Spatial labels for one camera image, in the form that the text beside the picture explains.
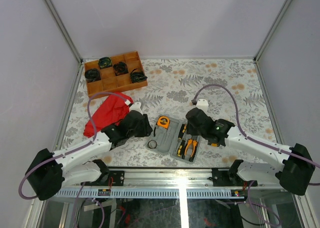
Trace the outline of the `orange handled pliers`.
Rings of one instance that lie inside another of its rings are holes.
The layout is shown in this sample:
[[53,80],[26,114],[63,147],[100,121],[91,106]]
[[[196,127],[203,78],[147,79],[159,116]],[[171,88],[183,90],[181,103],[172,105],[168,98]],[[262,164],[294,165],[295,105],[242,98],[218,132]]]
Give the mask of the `orange handled pliers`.
[[183,153],[183,158],[186,161],[190,161],[190,162],[193,161],[197,151],[197,146],[198,146],[198,136],[191,136],[191,138],[187,140],[184,153]]

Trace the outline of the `grey plastic tool case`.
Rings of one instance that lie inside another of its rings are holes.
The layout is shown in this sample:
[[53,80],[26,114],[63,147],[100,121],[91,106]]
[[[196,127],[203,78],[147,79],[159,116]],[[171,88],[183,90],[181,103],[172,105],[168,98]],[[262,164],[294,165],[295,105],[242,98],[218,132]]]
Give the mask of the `grey plastic tool case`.
[[[189,138],[191,138],[192,135],[187,134],[187,130],[186,130],[183,138],[181,140],[179,140],[178,134],[179,134],[181,125],[186,124],[186,126],[187,126],[187,123],[184,123],[184,122],[182,122],[176,118],[172,118],[170,116],[167,116],[167,117],[169,117],[169,119],[170,119],[169,128],[165,129],[163,127],[159,127],[157,125],[157,121],[156,121],[154,129],[147,140],[146,148],[149,150],[158,152],[160,154],[163,154],[163,155],[170,155],[172,158],[174,158],[178,161],[183,161],[185,163],[193,164],[195,162],[196,157],[197,157],[198,146],[199,146],[200,140],[201,140],[200,136],[198,136],[198,139],[197,139],[198,145],[197,145],[197,149],[196,149],[196,154],[195,154],[192,162],[186,161],[183,158],[183,156],[184,156],[183,154],[180,157],[178,157],[177,150],[178,150],[178,146],[179,146],[180,142],[182,140],[185,140],[185,146],[186,146],[187,140]],[[150,140],[155,140],[157,142],[157,147],[155,149],[148,148],[148,142]]]

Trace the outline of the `black yellow screwdriver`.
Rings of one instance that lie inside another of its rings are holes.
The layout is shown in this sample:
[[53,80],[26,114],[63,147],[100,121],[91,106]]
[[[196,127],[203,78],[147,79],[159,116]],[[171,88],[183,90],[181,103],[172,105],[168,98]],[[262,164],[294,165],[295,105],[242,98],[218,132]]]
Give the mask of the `black yellow screwdriver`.
[[176,155],[177,155],[178,157],[180,157],[180,156],[183,154],[183,150],[184,150],[184,147],[185,147],[185,143],[186,143],[185,140],[182,140],[182,141],[180,142],[180,144],[179,144],[179,146],[178,146],[178,149],[177,149],[177,153],[176,153]]
[[178,139],[181,140],[186,132],[187,129],[187,125],[186,124],[182,124],[178,133]]

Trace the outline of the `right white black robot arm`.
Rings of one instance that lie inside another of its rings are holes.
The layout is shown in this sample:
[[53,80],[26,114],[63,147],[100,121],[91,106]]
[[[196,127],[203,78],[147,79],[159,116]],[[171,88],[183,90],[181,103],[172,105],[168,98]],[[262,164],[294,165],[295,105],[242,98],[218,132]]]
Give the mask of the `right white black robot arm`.
[[231,184],[237,186],[244,181],[261,181],[279,184],[295,195],[305,195],[316,168],[305,146],[295,144],[291,147],[253,138],[245,135],[234,123],[213,120],[199,108],[190,110],[185,117],[187,131],[203,137],[209,145],[231,147],[263,160],[257,164],[234,161],[228,171]]

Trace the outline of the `black hex key set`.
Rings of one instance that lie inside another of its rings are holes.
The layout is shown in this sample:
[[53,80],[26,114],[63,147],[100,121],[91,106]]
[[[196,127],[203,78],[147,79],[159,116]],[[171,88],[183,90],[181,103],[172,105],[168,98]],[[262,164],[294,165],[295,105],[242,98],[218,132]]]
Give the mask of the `black hex key set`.
[[219,143],[211,143],[211,142],[208,142],[208,145],[213,146],[213,147],[219,147],[220,146]]

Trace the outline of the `orange tape measure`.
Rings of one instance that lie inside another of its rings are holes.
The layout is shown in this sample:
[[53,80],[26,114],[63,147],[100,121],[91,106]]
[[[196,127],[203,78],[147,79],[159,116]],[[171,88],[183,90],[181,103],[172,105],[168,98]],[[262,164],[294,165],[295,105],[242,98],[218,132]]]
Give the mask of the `orange tape measure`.
[[167,116],[160,116],[156,123],[159,127],[163,127],[165,129],[169,128],[170,125],[170,119]]

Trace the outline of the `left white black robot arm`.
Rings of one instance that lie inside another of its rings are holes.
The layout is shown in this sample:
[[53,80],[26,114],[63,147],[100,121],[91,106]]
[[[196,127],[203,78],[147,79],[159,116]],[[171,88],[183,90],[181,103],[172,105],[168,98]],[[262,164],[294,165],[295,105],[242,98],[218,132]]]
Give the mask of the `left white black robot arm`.
[[110,178],[99,156],[122,146],[131,137],[148,137],[152,133],[147,114],[129,112],[118,124],[111,124],[97,132],[79,147],[59,150],[40,150],[28,167],[25,176],[35,197],[45,201],[62,187],[79,183],[105,185]]

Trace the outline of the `black electrical tape roll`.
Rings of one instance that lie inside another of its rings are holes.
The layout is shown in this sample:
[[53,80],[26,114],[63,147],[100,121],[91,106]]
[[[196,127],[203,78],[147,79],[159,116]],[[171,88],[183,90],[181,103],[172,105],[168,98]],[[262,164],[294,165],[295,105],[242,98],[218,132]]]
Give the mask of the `black electrical tape roll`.
[[156,142],[155,140],[150,140],[150,141],[148,142],[147,146],[148,146],[148,148],[150,148],[150,149],[155,149],[155,148],[158,146],[158,144],[157,144],[157,142]]

